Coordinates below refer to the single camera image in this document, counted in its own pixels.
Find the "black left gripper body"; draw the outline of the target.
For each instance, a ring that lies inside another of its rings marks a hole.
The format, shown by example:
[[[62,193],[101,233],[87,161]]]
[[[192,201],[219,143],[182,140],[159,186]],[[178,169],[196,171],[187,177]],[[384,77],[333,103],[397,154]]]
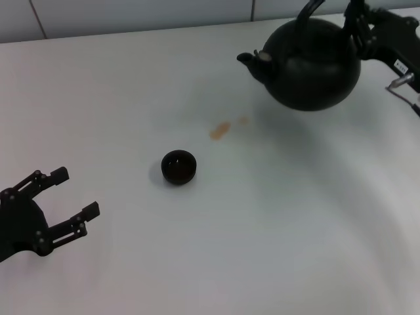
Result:
[[[49,226],[29,192],[8,188],[1,192],[1,261],[21,251],[44,257],[52,253]]]

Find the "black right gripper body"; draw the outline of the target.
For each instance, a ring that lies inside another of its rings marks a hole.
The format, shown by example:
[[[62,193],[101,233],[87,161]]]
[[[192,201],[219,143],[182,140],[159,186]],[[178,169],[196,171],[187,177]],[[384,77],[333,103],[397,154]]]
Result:
[[[399,16],[390,12],[390,19],[371,24],[373,49],[368,60],[379,60],[398,75],[419,75],[419,21],[412,16]]]

